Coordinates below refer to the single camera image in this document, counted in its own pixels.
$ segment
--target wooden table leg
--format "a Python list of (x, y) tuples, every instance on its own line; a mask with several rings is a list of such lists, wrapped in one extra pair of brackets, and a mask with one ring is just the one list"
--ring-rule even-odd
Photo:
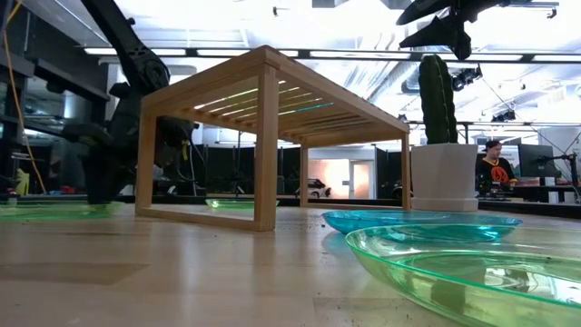
[(403, 210), (411, 209), (411, 176), (409, 173), (409, 135), (401, 138), (401, 206)]
[(139, 123), (139, 150), (137, 155), (137, 193), (135, 211), (152, 205), (153, 161), (155, 156), (156, 117), (142, 113)]
[(279, 79), (269, 65), (259, 75), (257, 114), (254, 221), (260, 231), (271, 231), (276, 223)]
[(300, 206), (309, 205), (309, 148), (300, 146)]

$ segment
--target orange graphic on shirt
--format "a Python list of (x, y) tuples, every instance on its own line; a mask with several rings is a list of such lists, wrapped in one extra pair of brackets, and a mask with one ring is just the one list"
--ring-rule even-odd
[(508, 173), (502, 167), (494, 167), (490, 172), (492, 180), (495, 182), (508, 183)]

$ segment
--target blue plastic plate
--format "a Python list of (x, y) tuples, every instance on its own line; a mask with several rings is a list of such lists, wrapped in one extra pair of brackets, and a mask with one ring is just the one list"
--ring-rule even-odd
[(462, 223), (477, 225), (518, 226), (521, 220), (480, 213), (441, 213), (397, 210), (361, 210), (324, 213), (329, 226), (347, 234), (363, 228), (401, 224)]

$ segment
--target cactus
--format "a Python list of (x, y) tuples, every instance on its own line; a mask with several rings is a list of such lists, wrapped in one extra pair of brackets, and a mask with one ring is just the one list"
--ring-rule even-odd
[(419, 65), (419, 96), (428, 144), (457, 143), (452, 76), (437, 55), (425, 56)]

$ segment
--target black t-shirt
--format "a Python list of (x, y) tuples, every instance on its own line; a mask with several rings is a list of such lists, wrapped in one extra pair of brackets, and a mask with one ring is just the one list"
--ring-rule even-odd
[(512, 183), (517, 181), (510, 163), (505, 158), (499, 158), (495, 163), (486, 158), (480, 160), (476, 166), (476, 175), (480, 176), (481, 174), (486, 180), (492, 182)]

